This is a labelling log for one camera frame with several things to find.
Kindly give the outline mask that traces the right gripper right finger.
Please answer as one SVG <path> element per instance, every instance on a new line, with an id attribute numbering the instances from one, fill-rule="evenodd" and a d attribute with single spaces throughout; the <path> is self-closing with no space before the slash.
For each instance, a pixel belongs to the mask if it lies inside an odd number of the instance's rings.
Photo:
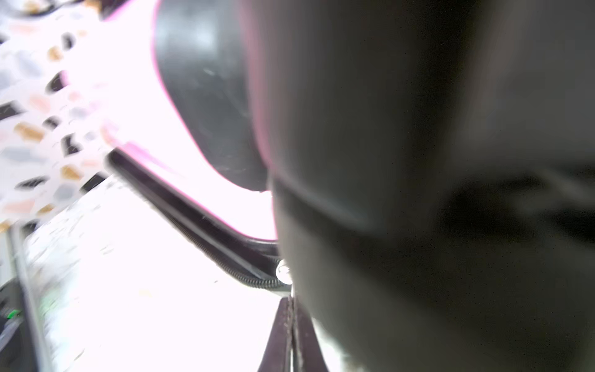
<path id="1" fill-rule="evenodd" d="M 293 298 L 293 371 L 328 372 L 312 319 L 298 298 Z"/>

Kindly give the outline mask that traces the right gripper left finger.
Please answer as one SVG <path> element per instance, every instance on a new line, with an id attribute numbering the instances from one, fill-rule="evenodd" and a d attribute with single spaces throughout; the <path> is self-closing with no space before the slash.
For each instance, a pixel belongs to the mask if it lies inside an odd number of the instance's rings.
<path id="1" fill-rule="evenodd" d="M 291 370 L 293 310 L 291 297 L 283 297 L 274 317 L 258 372 Z"/>

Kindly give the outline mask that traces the pink hard-shell suitcase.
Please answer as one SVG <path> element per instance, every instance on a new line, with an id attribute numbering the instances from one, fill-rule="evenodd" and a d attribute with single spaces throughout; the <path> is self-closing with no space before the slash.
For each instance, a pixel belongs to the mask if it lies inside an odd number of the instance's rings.
<path id="1" fill-rule="evenodd" d="M 47 84 L 370 371 L 594 369 L 592 1 L 102 1 Z"/>

